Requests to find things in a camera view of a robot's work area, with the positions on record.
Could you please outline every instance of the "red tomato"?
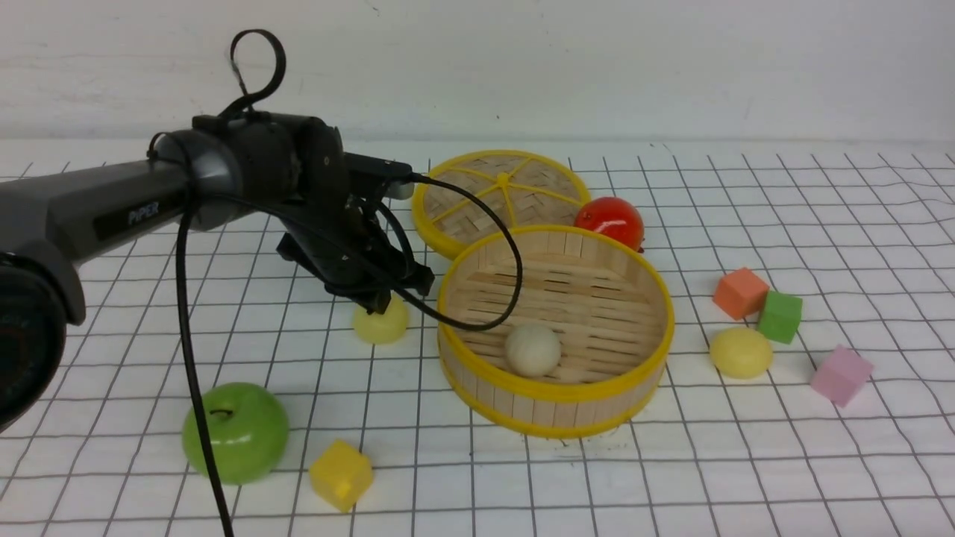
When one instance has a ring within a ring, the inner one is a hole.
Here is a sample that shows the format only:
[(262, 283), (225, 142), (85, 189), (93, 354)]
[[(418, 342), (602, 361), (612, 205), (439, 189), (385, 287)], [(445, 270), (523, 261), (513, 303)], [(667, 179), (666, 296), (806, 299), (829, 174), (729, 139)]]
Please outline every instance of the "red tomato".
[(600, 233), (636, 251), (643, 252), (644, 219), (629, 202), (620, 198), (597, 198), (581, 207), (574, 226)]

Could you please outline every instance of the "yellow cube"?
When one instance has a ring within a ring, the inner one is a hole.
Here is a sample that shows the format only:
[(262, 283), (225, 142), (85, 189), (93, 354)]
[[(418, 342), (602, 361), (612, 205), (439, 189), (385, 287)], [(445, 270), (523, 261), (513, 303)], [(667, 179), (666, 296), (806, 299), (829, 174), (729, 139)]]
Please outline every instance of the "yellow cube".
[(371, 486), (371, 461), (342, 440), (335, 440), (308, 469), (311, 488), (343, 513)]

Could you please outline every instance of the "white ball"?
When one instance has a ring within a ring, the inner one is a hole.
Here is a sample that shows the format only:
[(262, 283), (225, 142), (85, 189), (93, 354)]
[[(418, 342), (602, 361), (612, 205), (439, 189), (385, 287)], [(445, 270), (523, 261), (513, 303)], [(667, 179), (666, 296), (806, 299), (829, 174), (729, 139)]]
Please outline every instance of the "white ball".
[(544, 376), (561, 361), (561, 340), (543, 325), (520, 325), (507, 334), (504, 357), (520, 376)]

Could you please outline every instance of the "green apple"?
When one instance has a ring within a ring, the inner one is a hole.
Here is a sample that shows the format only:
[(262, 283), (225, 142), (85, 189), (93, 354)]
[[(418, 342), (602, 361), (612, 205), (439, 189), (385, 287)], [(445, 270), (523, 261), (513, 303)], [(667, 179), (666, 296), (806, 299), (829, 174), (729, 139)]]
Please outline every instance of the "green apple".
[[(288, 443), (288, 415), (265, 388), (249, 382), (217, 386), (202, 396), (212, 454), (226, 484), (265, 477), (282, 459)], [(208, 477), (195, 409), (182, 426), (182, 449), (189, 463)]]

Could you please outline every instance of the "grid mat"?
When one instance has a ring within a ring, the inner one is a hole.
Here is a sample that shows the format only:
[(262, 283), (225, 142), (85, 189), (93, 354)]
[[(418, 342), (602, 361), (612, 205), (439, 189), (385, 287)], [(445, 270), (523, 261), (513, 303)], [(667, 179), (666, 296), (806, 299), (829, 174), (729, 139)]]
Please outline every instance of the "grid mat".
[[(418, 169), (435, 156), (428, 147), (411, 160)], [(193, 234), (187, 263), (203, 389), (265, 385), (293, 429), (273, 475), (226, 489), (239, 535), (955, 535), (948, 154), (638, 158), (596, 145), (568, 158), (548, 148), (534, 149), (567, 161), (594, 197), (633, 202), (647, 224), (646, 257), (669, 286), (678, 323), (649, 406), (582, 441), (494, 426), (450, 391), (432, 319), (413, 315), (391, 346), (359, 342), (353, 306), (275, 254), (282, 227), (252, 215)], [(78, 166), (0, 155), (6, 180)], [(408, 206), (393, 208), (411, 229)], [(0, 435), (5, 537), (221, 534), (208, 483), (180, 451), (190, 402), (174, 232), (81, 268), (87, 322), (70, 328), (42, 400)], [(419, 261), (447, 269), (411, 239)], [(707, 356), (709, 339), (733, 324), (711, 301), (715, 283), (741, 266), (804, 299), (796, 341), (775, 345), (769, 373), (748, 382), (721, 377)], [(845, 409), (808, 385), (838, 344), (876, 365)], [(335, 438), (361, 446), (376, 467), (371, 489), (344, 515), (311, 492), (305, 473)]]

